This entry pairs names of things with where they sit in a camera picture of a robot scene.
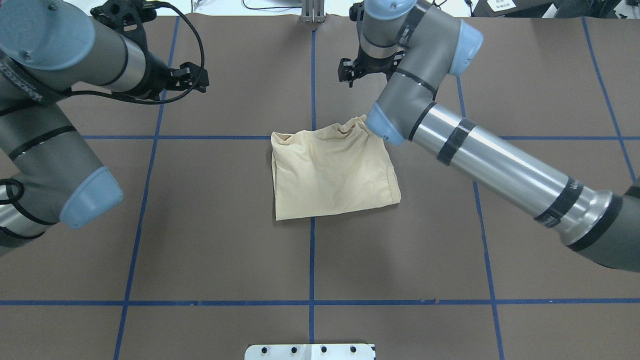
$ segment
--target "cream fabric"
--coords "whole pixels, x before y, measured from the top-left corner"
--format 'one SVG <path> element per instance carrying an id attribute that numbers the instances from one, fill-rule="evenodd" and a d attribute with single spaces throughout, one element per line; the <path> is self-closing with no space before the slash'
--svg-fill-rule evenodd
<path id="1" fill-rule="evenodd" d="M 365 115 L 316 131 L 271 134 L 276 220 L 400 202 L 396 172 Z"/>

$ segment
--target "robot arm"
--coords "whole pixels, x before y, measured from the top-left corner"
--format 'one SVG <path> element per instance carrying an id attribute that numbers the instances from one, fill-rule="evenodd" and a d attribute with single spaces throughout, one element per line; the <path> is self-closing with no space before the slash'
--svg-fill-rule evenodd
<path id="1" fill-rule="evenodd" d="M 117 182 L 57 101 L 100 94 L 162 104 L 191 90 L 205 92 L 204 60 L 201 67 L 169 69 L 147 49 L 142 23 L 165 5 L 171 6 L 109 0 L 92 10 L 96 21 L 62 0 L 0 2 L 0 148 L 20 170 L 0 180 L 0 256 L 59 221 L 82 227 L 122 200 Z M 132 25 L 136 29 L 125 30 Z M 71 92 L 79 81 L 113 93 Z M 185 92 L 160 101 L 163 90 Z"/>
<path id="2" fill-rule="evenodd" d="M 365 0 L 351 15 L 360 49 L 355 61 L 340 61 L 339 79 L 389 79 L 367 118 L 371 131 L 394 145 L 419 144 L 556 230 L 578 254 L 640 272 L 640 181 L 624 196 L 594 191 L 433 100 L 447 73 L 467 68 L 480 32 L 424 0 Z"/>

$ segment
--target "folded cloth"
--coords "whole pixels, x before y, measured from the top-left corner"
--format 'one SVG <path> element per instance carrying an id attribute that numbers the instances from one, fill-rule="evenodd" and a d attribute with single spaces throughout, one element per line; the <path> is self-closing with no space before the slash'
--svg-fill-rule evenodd
<path id="1" fill-rule="evenodd" d="M 400 202 L 396 172 L 365 115 L 316 131 L 271 134 L 276 220 Z"/>

